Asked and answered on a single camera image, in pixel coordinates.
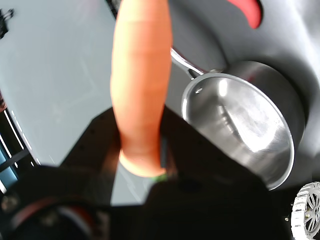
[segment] red object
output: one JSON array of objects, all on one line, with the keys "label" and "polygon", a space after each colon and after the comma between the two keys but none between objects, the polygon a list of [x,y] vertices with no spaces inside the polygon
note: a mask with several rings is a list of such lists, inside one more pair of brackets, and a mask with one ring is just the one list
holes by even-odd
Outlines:
[{"label": "red object", "polygon": [[228,0],[245,15],[251,28],[256,29],[262,21],[262,9],[258,0]]}]

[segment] wheel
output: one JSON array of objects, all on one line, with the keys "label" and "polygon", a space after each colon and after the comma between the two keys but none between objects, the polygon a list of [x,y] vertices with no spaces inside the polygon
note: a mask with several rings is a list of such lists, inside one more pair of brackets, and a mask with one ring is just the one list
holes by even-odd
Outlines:
[{"label": "wheel", "polygon": [[320,183],[312,182],[298,192],[292,206],[291,231],[296,240],[311,240],[320,229]]}]

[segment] carrot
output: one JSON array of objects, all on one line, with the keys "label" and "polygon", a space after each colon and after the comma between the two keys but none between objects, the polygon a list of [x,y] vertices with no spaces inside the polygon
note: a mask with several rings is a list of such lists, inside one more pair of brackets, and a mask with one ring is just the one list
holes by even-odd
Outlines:
[{"label": "carrot", "polygon": [[160,164],[160,122],[173,43],[168,0],[123,0],[112,53],[111,99],[120,132],[120,162],[131,173],[155,177]]}]

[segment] pan handle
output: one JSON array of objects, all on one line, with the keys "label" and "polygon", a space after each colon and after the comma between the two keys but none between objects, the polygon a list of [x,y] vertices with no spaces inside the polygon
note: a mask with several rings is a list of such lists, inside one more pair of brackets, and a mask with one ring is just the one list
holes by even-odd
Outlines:
[{"label": "pan handle", "polygon": [[203,70],[186,60],[175,48],[172,47],[170,52],[173,62],[178,64],[182,69],[187,69],[187,74],[190,76],[191,80],[208,73],[208,71]]}]

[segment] saucepan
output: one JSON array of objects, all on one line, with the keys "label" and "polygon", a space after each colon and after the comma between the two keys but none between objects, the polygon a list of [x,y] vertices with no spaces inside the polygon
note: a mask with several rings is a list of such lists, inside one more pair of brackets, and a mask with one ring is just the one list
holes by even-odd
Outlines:
[{"label": "saucepan", "polygon": [[192,80],[182,96],[183,119],[269,190],[279,187],[292,170],[305,129],[304,109],[290,82],[256,61],[207,72],[174,49],[171,56]]}]

